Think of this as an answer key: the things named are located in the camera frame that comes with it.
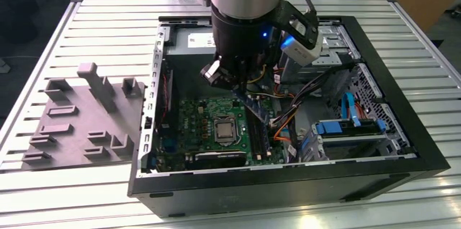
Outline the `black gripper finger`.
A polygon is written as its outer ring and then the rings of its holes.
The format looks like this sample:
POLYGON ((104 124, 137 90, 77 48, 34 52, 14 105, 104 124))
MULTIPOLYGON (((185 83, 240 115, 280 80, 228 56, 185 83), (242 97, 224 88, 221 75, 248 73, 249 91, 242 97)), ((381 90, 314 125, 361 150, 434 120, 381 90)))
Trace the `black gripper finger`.
POLYGON ((266 64, 262 64, 260 67, 249 68, 246 65, 241 65, 241 72, 236 76, 236 91, 244 93, 246 91, 246 86, 258 82, 265 75, 266 64))
POLYGON ((233 76, 220 66, 220 60, 216 60, 210 64, 205 65, 200 71, 200 74, 212 87, 220 89, 233 88, 233 76))

